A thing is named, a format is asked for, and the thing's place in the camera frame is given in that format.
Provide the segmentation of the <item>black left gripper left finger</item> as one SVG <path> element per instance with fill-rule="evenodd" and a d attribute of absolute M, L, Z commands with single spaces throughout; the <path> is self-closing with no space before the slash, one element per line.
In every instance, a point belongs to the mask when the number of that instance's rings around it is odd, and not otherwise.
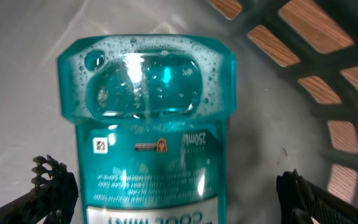
<path fill-rule="evenodd" d="M 34 188 L 0 207 L 0 224 L 70 224 L 79 197 L 73 173 L 50 155 L 33 158 Z"/>

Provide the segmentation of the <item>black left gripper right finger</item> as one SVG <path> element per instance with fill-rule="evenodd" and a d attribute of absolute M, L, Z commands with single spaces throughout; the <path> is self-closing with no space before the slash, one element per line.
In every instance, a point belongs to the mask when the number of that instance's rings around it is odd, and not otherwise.
<path fill-rule="evenodd" d="M 296 170 L 277 176 L 281 224 L 358 224 L 358 208 L 317 187 Z"/>

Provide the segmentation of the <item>teal mouthwash bottle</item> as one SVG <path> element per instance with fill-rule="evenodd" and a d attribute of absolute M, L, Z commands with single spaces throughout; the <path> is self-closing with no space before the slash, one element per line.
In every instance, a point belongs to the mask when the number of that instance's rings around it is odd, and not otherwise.
<path fill-rule="evenodd" d="M 236 57 L 178 34 L 78 39 L 57 58 L 85 223 L 225 223 Z"/>

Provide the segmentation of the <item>grey plastic mesh basket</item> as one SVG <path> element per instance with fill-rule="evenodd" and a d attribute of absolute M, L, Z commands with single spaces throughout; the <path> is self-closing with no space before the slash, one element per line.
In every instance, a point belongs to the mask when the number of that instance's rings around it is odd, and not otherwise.
<path fill-rule="evenodd" d="M 0 207 L 34 188 L 34 157 L 74 174 L 57 58 L 78 39 L 178 34 L 236 57 L 225 223 L 281 223 L 277 176 L 294 171 L 358 208 L 358 1 L 0 1 Z"/>

